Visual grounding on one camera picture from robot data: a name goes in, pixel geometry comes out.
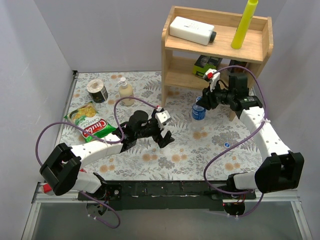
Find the blue label water bottle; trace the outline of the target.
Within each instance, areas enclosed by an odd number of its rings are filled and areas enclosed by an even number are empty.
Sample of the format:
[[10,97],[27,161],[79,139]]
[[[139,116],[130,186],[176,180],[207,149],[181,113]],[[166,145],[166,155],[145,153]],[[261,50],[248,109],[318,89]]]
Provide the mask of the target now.
[[206,109],[200,105],[197,105],[197,102],[202,98],[198,96],[195,100],[195,103],[192,105],[192,122],[191,129],[194,132],[199,132],[204,126]]

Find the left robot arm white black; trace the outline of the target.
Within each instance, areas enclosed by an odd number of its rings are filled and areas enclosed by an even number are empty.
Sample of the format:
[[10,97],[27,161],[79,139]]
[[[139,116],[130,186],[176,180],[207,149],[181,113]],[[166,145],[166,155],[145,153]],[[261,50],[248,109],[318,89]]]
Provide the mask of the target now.
[[57,196],[70,190],[84,191],[95,200],[106,196],[106,181],[97,173],[81,170],[102,158],[117,155],[134,147],[138,139],[151,137],[160,148],[174,141],[170,131],[162,136],[165,125],[171,120],[168,111],[154,110],[148,115],[137,110],[115,131],[101,140],[67,146],[58,144],[40,168],[40,174]]

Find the blue bottle cap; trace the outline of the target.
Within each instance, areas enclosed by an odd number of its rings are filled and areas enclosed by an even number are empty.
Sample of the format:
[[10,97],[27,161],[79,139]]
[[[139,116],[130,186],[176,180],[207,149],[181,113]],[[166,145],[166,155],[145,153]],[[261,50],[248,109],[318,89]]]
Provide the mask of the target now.
[[231,145],[230,145],[228,142],[225,142],[225,143],[224,143],[224,147],[225,147],[225,148],[229,148],[230,146],[231,146]]

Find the clear plastic bottle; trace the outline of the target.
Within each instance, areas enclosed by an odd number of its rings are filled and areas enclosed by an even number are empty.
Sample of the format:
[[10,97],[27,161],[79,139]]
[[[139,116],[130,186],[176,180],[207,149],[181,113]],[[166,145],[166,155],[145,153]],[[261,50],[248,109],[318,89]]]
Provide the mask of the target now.
[[125,120],[127,121],[127,122],[129,122],[129,120],[130,120],[130,118],[133,116],[133,114],[134,114],[134,110],[132,110],[131,108],[130,109],[127,109],[126,111],[125,111]]

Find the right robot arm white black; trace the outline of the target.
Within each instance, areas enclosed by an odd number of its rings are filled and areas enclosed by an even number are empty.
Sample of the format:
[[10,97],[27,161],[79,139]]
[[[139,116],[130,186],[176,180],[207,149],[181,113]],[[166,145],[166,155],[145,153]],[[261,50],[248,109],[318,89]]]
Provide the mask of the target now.
[[209,69],[203,78],[209,82],[209,87],[203,89],[202,98],[196,104],[206,110],[213,110],[219,104],[228,105],[249,130],[263,160],[256,171],[229,175],[227,195],[237,199],[247,190],[266,194],[296,189],[304,157],[299,152],[292,152],[277,135],[259,98],[249,94],[247,76],[241,72],[231,74],[224,89],[220,87],[220,73],[216,70]]

